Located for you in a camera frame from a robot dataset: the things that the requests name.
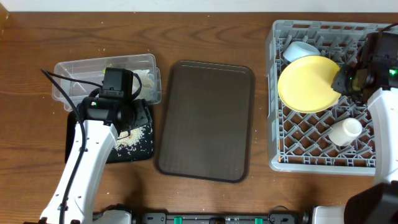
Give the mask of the light blue bowl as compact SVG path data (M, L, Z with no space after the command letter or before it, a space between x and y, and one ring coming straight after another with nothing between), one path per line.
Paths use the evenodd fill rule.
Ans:
M284 51L283 56L288 62L293 62L297 59L307 56L319 56L320 51L305 42L292 42Z

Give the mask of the yellow plate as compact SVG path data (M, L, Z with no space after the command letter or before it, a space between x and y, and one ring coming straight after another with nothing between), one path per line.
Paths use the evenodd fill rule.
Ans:
M340 67L322 56L307 56L290 63L278 79L278 94L288 108L316 113L333 106L341 94L332 89Z

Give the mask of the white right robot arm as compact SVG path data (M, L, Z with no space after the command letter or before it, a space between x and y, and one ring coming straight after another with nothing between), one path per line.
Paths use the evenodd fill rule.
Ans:
M343 207L317 206L310 223L397 223L397 70L384 65L340 68L332 89L363 101L374 130L374 185Z

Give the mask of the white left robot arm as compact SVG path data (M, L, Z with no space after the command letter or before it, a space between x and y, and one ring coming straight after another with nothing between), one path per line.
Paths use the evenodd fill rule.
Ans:
M96 218L94 203L119 134L151 123L146 101L86 97L75 114L72 149L39 223L134 223L131 209L121 204L110 206Z

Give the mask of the pale green cup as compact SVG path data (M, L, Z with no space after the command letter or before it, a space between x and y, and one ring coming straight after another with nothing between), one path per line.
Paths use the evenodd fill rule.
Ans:
M362 124L354 118L346 118L331 126L332 132L328 135L330 141L337 146L350 145L363 130Z

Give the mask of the pile of rice grains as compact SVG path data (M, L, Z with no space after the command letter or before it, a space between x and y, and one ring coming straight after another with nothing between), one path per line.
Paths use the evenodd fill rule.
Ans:
M149 101L152 100L152 91L155 87L154 75L150 72L150 70L133 70L133 72L138 74L142 82L142 89L137 99L145 99ZM116 142L114 149L116 151L121 151L122 149L135 151L135 147L139 144L140 140L144 139L145 129L146 126L142 126L140 128L133 129L130 131L130 133L127 131L122 132Z

